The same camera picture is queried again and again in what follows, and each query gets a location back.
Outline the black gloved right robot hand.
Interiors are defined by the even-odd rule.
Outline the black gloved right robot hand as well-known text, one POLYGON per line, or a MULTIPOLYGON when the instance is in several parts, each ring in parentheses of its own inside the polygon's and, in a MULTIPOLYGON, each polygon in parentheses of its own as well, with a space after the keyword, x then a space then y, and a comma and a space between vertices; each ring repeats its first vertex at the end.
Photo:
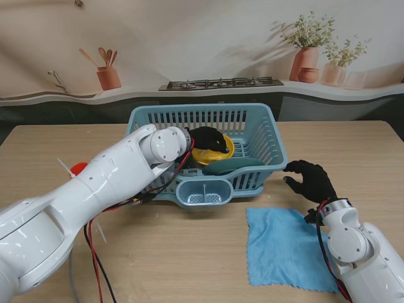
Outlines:
POLYGON ((283 171, 302 176, 302 182, 297 182, 289 176, 285 176, 283 180, 294 193, 302 195, 309 201, 320 204, 323 201, 332 201, 338 198, 328 174, 318 164, 305 160, 294 160, 289 162, 283 171))

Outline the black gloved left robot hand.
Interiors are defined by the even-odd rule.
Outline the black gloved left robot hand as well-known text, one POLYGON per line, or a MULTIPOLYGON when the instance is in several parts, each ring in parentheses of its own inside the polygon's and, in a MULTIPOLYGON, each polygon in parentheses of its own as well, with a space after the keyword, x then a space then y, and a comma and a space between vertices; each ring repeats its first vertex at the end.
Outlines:
POLYGON ((194 140, 194 147, 197 149, 220 153, 229 152, 223 134, 215 128, 202 126, 189 130, 189 134, 194 140))

